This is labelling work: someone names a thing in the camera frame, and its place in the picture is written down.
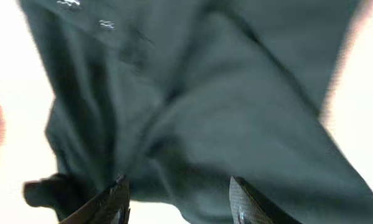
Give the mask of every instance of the dark green fabric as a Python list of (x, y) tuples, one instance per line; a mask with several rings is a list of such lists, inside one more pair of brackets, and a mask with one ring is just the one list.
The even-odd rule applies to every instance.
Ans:
[(20, 2), (56, 96), (47, 137), (84, 202), (122, 173), (133, 200), (232, 223), (237, 176), (301, 223), (373, 223), (318, 122), (358, 1)]

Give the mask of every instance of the white surface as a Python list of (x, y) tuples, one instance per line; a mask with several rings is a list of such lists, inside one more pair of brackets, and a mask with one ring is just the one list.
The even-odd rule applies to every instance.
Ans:
[[(373, 189), (373, 35), (361, 36), (358, 43), (355, 51), (364, 53), (352, 53), (351, 63), (344, 66), (342, 74), (348, 75), (339, 78), (344, 85), (332, 95), (328, 123), (347, 158)], [(24, 181), (55, 172), (43, 135), (51, 100), (22, 13), (16, 2), (0, 1), (0, 104), (7, 122), (0, 148), (0, 223), (56, 223), (53, 211), (30, 208), (21, 195)], [(25, 160), (25, 154), (32, 159)], [(169, 205), (133, 202), (131, 211), (131, 224), (185, 223)]]

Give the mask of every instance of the cloth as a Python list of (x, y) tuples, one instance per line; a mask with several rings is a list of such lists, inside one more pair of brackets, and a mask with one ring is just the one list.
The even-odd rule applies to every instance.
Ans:
[(124, 174), (133, 200), (233, 223), (235, 176), (300, 223), (373, 223), (372, 191), (318, 121), (359, 1), (20, 3), (80, 203)]

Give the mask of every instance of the white background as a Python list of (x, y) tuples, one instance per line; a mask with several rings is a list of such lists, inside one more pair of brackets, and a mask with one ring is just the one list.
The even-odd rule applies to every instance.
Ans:
[[(354, 47), (342, 51), (324, 124), (373, 190), (373, 11), (356, 25), (365, 31), (352, 35)], [(0, 147), (0, 223), (57, 223), (53, 211), (28, 207), (21, 194), (24, 181), (55, 172), (43, 132), (52, 98), (22, 12), (15, 1), (0, 1), (0, 105), (7, 125)], [(185, 223), (169, 205), (132, 202), (131, 211), (131, 224)]]

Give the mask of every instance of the garment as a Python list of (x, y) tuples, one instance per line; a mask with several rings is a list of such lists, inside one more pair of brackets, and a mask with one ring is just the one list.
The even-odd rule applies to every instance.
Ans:
[(297, 222), (373, 223), (372, 191), (318, 121), (359, 1), (20, 3), (78, 192), (59, 219), (123, 174), (131, 199), (190, 223), (234, 222), (232, 176)]

